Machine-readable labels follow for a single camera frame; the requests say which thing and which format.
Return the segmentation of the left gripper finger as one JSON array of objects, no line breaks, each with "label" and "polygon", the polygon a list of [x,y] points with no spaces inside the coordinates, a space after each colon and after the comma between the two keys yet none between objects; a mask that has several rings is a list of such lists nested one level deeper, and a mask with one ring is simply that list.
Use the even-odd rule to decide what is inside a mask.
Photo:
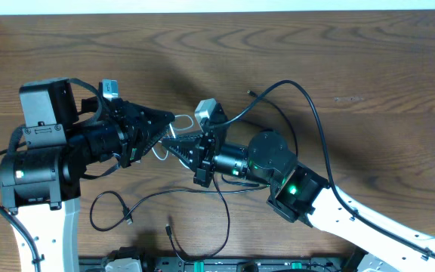
[{"label": "left gripper finger", "polygon": [[164,125],[161,128],[152,127],[151,130],[148,131],[148,135],[143,140],[137,142],[134,161],[140,161],[143,156],[147,155],[169,129],[170,125]]},{"label": "left gripper finger", "polygon": [[172,112],[164,110],[140,107],[139,113],[140,119],[144,123],[144,128],[149,133],[149,136],[166,134],[170,129],[170,125],[175,120],[175,115]]}]

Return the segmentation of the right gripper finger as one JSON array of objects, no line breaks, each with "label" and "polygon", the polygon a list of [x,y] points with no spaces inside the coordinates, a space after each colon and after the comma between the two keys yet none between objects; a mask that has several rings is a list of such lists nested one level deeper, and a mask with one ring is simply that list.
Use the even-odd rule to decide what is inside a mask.
[{"label": "right gripper finger", "polygon": [[201,131],[192,131],[179,134],[175,138],[164,138],[162,146],[168,150],[203,150],[205,149],[204,134]]},{"label": "right gripper finger", "polygon": [[164,146],[164,148],[170,153],[174,154],[192,172],[196,172],[196,170],[202,164],[202,149],[200,147],[185,147],[181,145],[174,145]]}]

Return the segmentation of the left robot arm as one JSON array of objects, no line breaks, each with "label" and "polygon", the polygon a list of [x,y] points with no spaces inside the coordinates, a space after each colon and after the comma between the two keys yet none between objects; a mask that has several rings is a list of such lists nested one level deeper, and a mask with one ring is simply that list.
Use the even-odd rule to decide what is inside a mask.
[{"label": "left robot arm", "polygon": [[24,271],[76,271],[81,180],[87,167],[109,159],[116,168],[141,160],[167,133],[174,115],[106,97],[102,86],[75,102],[76,78],[20,87],[25,122],[0,162],[2,205],[15,221]]}]

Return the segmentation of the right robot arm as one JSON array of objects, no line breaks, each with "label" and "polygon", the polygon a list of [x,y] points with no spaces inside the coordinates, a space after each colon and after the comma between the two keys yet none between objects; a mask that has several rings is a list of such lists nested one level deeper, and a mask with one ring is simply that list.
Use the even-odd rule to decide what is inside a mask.
[{"label": "right robot arm", "polygon": [[286,140],[267,129],[248,146],[226,140],[222,106],[203,100],[195,111],[198,131],[164,138],[162,146],[208,187],[216,173],[266,184],[267,204],[290,223],[332,233],[360,247],[399,271],[435,271],[435,237],[404,226],[347,195],[331,181],[298,161]]}]

